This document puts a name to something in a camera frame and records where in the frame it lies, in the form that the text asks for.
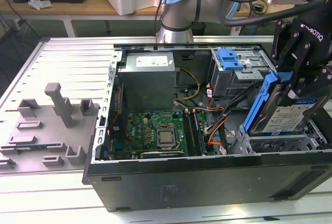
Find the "drive label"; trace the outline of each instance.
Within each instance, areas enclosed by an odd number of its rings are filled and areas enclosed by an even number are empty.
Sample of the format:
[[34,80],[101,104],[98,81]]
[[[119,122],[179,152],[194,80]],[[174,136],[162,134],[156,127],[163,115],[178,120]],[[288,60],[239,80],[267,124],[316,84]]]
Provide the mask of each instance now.
[[279,134],[292,132],[303,119],[303,113],[313,107],[316,102],[315,99],[299,99],[294,105],[277,107],[262,132]]

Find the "green circuit board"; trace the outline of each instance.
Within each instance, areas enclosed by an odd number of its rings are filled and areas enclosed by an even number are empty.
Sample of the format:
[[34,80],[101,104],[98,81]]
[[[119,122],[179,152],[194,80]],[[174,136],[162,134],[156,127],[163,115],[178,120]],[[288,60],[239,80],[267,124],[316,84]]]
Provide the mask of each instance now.
[[[203,131],[208,124],[205,113],[197,112],[197,118]],[[169,150],[182,151],[184,156],[188,156],[181,111],[128,114],[126,139],[121,147],[121,152],[162,151],[157,142],[160,130],[174,131],[176,145]]]

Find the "gray 3d printed part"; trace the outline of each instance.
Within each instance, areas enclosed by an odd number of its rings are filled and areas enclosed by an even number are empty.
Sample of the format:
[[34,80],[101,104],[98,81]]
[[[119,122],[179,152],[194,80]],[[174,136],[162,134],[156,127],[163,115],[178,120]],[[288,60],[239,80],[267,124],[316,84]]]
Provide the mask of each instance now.
[[35,117],[33,109],[38,109],[39,106],[35,99],[26,99],[21,101],[21,104],[17,108],[23,118]]
[[63,159],[57,155],[57,156],[44,156],[44,160],[42,161],[42,163],[46,166],[63,166],[64,165],[64,161]]
[[[18,118],[7,143],[0,147],[0,174],[81,170],[94,137],[99,105],[90,99],[71,105],[61,97],[60,85],[48,84],[53,106],[22,100]],[[71,127],[64,121],[71,119]]]
[[81,103],[79,104],[79,108],[81,109],[81,113],[83,116],[94,115],[95,111],[96,111],[91,99],[81,100]]
[[71,146],[68,146],[66,152],[66,158],[69,160],[71,165],[79,165],[85,162],[87,154],[84,152],[82,146],[78,146],[78,151],[74,152]]
[[64,125],[67,128],[72,127],[73,119],[71,116],[71,112],[68,111],[71,108],[71,104],[66,104],[63,97],[60,93],[61,86],[59,83],[48,83],[45,88],[45,94],[50,96],[55,107],[57,113],[60,115]]
[[0,169],[12,169],[15,162],[10,158],[0,158]]

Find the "aluminum extrusion table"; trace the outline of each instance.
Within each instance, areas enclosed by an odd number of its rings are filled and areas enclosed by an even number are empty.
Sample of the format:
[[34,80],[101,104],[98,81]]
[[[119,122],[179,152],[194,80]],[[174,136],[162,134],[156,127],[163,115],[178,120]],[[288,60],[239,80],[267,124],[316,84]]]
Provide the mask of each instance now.
[[[271,43],[273,37],[201,37],[204,43]],[[51,105],[48,82],[60,82],[62,95],[75,104],[90,97],[100,103],[114,44],[151,43],[150,37],[52,38],[39,43],[0,99],[0,145],[9,136],[23,98]],[[109,213],[92,186],[81,183],[82,171],[0,177],[1,223],[332,223],[332,179],[298,201],[208,206]]]

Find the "blue drive bay bracket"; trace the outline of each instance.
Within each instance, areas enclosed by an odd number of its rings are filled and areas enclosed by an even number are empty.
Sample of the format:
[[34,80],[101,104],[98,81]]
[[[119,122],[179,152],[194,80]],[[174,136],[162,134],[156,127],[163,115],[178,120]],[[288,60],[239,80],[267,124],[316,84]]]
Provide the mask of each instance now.
[[224,70],[243,70],[244,66],[239,61],[239,56],[232,49],[217,49],[218,58]]
[[261,106],[267,102],[270,98],[270,88],[271,86],[276,83],[277,81],[281,83],[286,83],[290,80],[293,72],[279,72],[276,73],[275,71],[271,71],[266,77],[263,82],[263,85],[259,91],[259,94],[254,102],[254,105],[250,109],[250,112],[247,118],[244,121],[243,127],[248,133],[248,130],[252,123],[254,122],[257,115],[259,115],[259,110]]

